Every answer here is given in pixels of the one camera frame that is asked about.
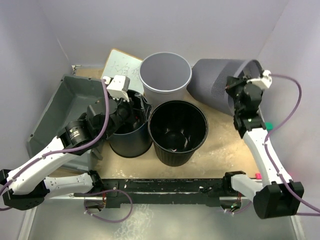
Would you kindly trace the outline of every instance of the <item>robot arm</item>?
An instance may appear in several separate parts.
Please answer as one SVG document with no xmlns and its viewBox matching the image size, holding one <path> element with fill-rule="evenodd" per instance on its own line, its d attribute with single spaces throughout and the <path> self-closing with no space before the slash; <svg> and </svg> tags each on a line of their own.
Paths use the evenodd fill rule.
<svg viewBox="0 0 320 240">
<path fill-rule="evenodd" d="M 225 88 L 234 103 L 235 129 L 253 155 L 262 176 L 262 184 L 238 171 L 227 172 L 223 178 L 224 185 L 229 191 L 240 192 L 252 201 L 255 212 L 261 219 L 295 215 L 300 204 L 284 186 L 266 153 L 265 144 L 291 189 L 299 197 L 304 193 L 302 184 L 293 182 L 282 166 L 270 140 L 265 142 L 268 131 L 258 110 L 264 90 L 272 83 L 270 74 L 269 71 L 264 71 L 260 78 L 255 79 L 228 77 Z"/>
<path fill-rule="evenodd" d="M 130 79 L 116 75 L 113 79 L 104 78 L 109 93 L 109 115 L 106 116 L 106 101 L 98 100 L 88 106 L 87 111 L 79 119 L 71 121 L 57 136 L 37 155 L 28 162 L 14 170 L 3 169 L 0 172 L 0 183 L 13 181 L 8 186 L 8 191 L 3 194 L 4 204 L 19 210 L 28 210 L 45 199 L 69 193 L 87 193 L 93 188 L 102 188 L 102 181 L 95 171 L 90 171 L 77 176 L 48 177 L 53 171 L 66 162 L 76 158 L 89 149 L 95 148 L 98 142 L 90 147 L 72 153 L 56 153 L 43 157 L 45 153 L 73 149 L 84 146 L 100 133 L 105 118 L 108 123 L 101 140 L 109 138 L 124 123 L 135 121 L 133 102 L 128 97 L 127 90 Z M 25 166 L 34 160 L 39 161 L 28 167 L 16 179 L 13 177 Z"/>
</svg>

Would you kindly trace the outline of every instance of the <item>white wall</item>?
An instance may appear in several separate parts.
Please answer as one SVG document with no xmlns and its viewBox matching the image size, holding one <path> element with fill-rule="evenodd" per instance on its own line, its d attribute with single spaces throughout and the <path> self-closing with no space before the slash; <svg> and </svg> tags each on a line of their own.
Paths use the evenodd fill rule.
<svg viewBox="0 0 320 240">
<path fill-rule="evenodd" d="M 70 62 L 103 66 L 111 48 L 256 58 L 289 0 L 39 0 Z"/>
<path fill-rule="evenodd" d="M 0 33 L 0 169 L 15 169 L 29 159 L 27 137 L 72 69 L 37 0 L 1 0 Z M 1 239 L 18 238 L 24 214 L 0 212 Z"/>
<path fill-rule="evenodd" d="M 302 101 L 292 119 L 271 141 L 280 160 L 295 181 L 301 181 L 303 198 L 320 207 L 320 1 L 291 0 L 259 55 L 265 69 L 295 77 L 302 85 Z M 292 110 L 297 87 L 273 79 L 263 96 L 266 121 L 280 123 Z M 305 206 L 299 212 L 311 210 Z M 319 239 L 320 217 L 303 217 L 308 240 Z"/>
</svg>

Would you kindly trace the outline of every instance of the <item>wooden table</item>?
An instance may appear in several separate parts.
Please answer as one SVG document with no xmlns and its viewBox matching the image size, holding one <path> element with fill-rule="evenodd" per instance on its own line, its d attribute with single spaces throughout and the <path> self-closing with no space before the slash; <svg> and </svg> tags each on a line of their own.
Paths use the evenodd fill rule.
<svg viewBox="0 0 320 240">
<path fill-rule="evenodd" d="M 76 75 L 100 79 L 102 72 L 102 68 L 81 68 Z M 205 143 L 186 164 L 179 167 L 163 164 L 153 146 L 139 157 L 123 158 L 115 154 L 106 142 L 102 150 L 103 160 L 95 168 L 101 178 L 222 178 L 225 172 L 231 171 L 244 171 L 254 178 L 259 170 L 248 147 L 235 130 L 233 118 L 194 100 L 189 94 L 185 100 L 197 105 L 209 123 Z M 74 174 L 58 169 L 52 176 Z"/>
</svg>

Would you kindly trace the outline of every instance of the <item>black bucket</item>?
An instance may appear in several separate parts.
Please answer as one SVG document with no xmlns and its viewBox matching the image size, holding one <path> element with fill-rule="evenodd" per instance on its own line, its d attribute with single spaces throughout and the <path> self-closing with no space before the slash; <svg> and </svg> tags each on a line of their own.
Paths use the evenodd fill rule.
<svg viewBox="0 0 320 240">
<path fill-rule="evenodd" d="M 208 135 L 208 120 L 194 104 L 167 101 L 154 109 L 148 123 L 155 153 L 164 164 L 185 164 L 201 147 Z"/>
<path fill-rule="evenodd" d="M 127 93 L 134 102 L 133 111 L 136 121 L 134 123 L 126 122 L 121 126 L 109 138 L 109 144 L 119 156 L 135 158 L 147 152 L 152 145 L 148 133 L 148 117 L 151 106 L 140 93 L 134 90 L 128 90 Z"/>
</svg>

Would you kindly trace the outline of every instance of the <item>rectangular gray container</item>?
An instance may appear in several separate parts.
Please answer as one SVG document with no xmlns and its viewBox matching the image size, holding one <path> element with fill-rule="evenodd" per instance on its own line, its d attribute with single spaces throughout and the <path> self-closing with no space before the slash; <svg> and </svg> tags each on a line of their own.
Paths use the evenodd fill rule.
<svg viewBox="0 0 320 240">
<path fill-rule="evenodd" d="M 69 122 L 87 112 L 89 105 L 103 97 L 104 91 L 99 79 L 64 75 L 27 140 L 30 158 L 44 149 Z M 92 170 L 97 161 L 102 160 L 102 145 L 86 151 L 62 167 L 81 172 Z"/>
</svg>

